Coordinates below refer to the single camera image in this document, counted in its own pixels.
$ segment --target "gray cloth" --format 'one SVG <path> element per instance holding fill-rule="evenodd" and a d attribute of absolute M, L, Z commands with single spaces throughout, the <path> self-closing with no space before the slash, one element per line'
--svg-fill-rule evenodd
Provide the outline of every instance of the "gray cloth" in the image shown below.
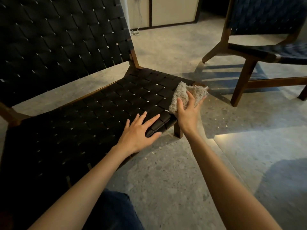
<path fill-rule="evenodd" d="M 188 86 L 184 82 L 180 82 L 174 92 L 172 103 L 169 106 L 169 112 L 171 114 L 174 114 L 177 117 L 177 98 L 180 98 L 183 102 L 183 108 L 186 109 L 189 104 L 189 97 L 187 94 L 187 90 L 190 91 L 190 93 L 195 98 L 195 106 L 199 103 L 199 101 L 204 97 L 208 96 L 207 87 L 202 87 L 198 85 L 191 85 Z"/>

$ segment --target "power cord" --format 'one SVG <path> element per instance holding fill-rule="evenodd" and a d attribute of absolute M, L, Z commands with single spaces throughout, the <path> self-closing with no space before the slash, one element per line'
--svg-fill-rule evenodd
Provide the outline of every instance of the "power cord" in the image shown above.
<path fill-rule="evenodd" d="M 139 17 L 141 19 L 141 22 L 140 22 L 140 24 L 139 24 L 139 26 L 138 26 L 136 31 L 133 31 L 132 29 L 130 29 L 131 35 L 140 35 L 139 28 L 140 28 L 140 26 L 142 25 L 142 22 L 143 22 L 143 17 L 142 17 L 141 8 L 140 8 L 140 0 L 137 0 L 137 2 L 138 2 L 137 3 L 137 5 L 138 5 L 138 13 L 139 13 Z"/>

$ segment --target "terrazzo floor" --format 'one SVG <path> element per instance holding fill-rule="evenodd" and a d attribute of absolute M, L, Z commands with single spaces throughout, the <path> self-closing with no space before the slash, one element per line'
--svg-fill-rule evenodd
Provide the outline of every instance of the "terrazzo floor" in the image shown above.
<path fill-rule="evenodd" d="M 244 59 L 202 57 L 220 40 L 224 19 L 202 13 L 197 24 L 140 31 L 132 36 L 138 62 L 211 88 L 199 131 L 231 172 L 269 210 L 283 229 L 307 226 L 307 102 L 302 86 L 244 93 L 229 103 Z M 284 36 L 232 36 L 246 45 L 276 44 Z M 129 64 L 105 69 L 56 88 L 14 108 L 37 115 L 57 108 L 123 77 Z M 305 76 L 302 65 L 260 62 L 253 77 Z M 0 151 L 6 123 L 0 119 Z M 185 137 L 165 132 L 151 147 L 121 167 L 108 186 L 129 194 L 146 229 L 225 229 Z"/>

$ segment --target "wooden chair frame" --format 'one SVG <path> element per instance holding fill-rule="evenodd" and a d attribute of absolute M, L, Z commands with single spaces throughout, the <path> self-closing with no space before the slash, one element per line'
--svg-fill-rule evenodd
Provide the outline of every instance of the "wooden chair frame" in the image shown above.
<path fill-rule="evenodd" d="M 129 65 L 130 65 L 130 66 L 129 66 L 129 68 L 128 68 L 126 74 L 128 74 L 128 71 L 129 71 L 130 69 L 135 69 L 135 68 L 137 68 L 137 69 L 143 69 L 143 67 L 141 67 L 141 66 L 138 64 L 138 60 L 137 60 L 137 57 L 136 57 L 136 54 L 135 54 L 135 50 L 134 50 L 134 49 L 131 50 Z M 94 93 L 96 93 L 96 92 L 98 92 L 98 91 L 100 91 L 100 90 L 102 90 L 102 89 L 108 87 L 109 85 L 106 85 L 106 86 L 104 86 L 104 87 L 102 87 L 102 88 L 99 88 L 99 89 L 95 90 L 94 92 L 91 92 L 91 93 L 89 93 L 89 94 L 87 94 L 87 95 L 84 95 L 84 96 L 82 96 L 82 97 L 80 97 L 80 98 L 78 98 L 78 99 L 76 99 L 76 100 L 74 100 L 74 101 L 72 101 L 72 102 L 70 102 L 70 103 L 67 103 L 67 104 L 65 104 L 65 105 L 63 105 L 63 106 L 66 106 L 66 105 L 68 105 L 68 104 L 71 104 L 71 103 L 74 103 L 74 102 L 76 102 L 76 101 L 82 100 L 82 99 L 84 99 L 84 98 L 86 98 L 86 97 L 88 97 L 88 96 L 91 96 L 91 95 L 93 95 Z M 21 121 L 22 121 L 22 120 L 32 117 L 32 116 L 29 116 L 29 115 L 25 115 L 25 114 L 22 114 L 22 113 L 18 113 L 18 112 L 16 112 L 13 108 L 7 107 L 7 106 L 6 106 L 5 104 L 3 104 L 2 102 L 0 102 L 0 116 L 2 116 L 2 118 L 3 118 L 6 122 L 8 122 L 8 128 L 16 127 L 16 126 L 18 126 L 18 125 L 21 124 Z M 179 127 L 178 121 L 174 124 L 174 135 L 175 135 L 176 137 L 178 137 L 178 138 L 182 138 L 182 137 L 183 137 L 183 133 L 182 133 L 180 127 Z"/>
<path fill-rule="evenodd" d="M 216 55 L 237 55 L 246 59 L 238 83 L 232 95 L 230 103 L 233 107 L 236 107 L 241 99 L 243 91 L 247 88 L 265 88 L 265 87 L 279 87 L 279 86 L 291 86 L 291 85 L 306 85 L 301 94 L 298 96 L 301 100 L 307 100 L 307 77 L 287 77 L 287 78 L 274 78 L 274 79 L 261 79 L 261 80 L 252 80 L 250 81 L 251 74 L 258 61 L 263 61 L 267 63 L 278 63 L 281 59 L 276 57 L 274 54 L 268 53 L 266 58 L 259 58 L 239 52 L 236 50 L 229 49 L 229 37 L 231 35 L 231 29 L 227 28 L 227 22 L 231 18 L 232 8 L 234 7 L 234 1 L 230 0 L 228 11 L 225 19 L 225 24 L 223 27 L 221 41 L 202 59 L 202 62 L 205 63 Z M 278 44 L 287 44 L 294 42 L 301 28 L 295 31 L 293 34 L 289 34 L 285 40 Z"/>

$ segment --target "forearm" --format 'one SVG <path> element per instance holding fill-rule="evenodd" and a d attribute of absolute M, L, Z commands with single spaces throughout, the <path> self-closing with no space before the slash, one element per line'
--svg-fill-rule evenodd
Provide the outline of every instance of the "forearm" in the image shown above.
<path fill-rule="evenodd" d="M 198 134 L 187 134 L 214 204 L 227 229 L 281 229 Z"/>
<path fill-rule="evenodd" d="M 121 150 L 114 146 L 29 229 L 82 229 L 109 179 L 125 159 Z"/>

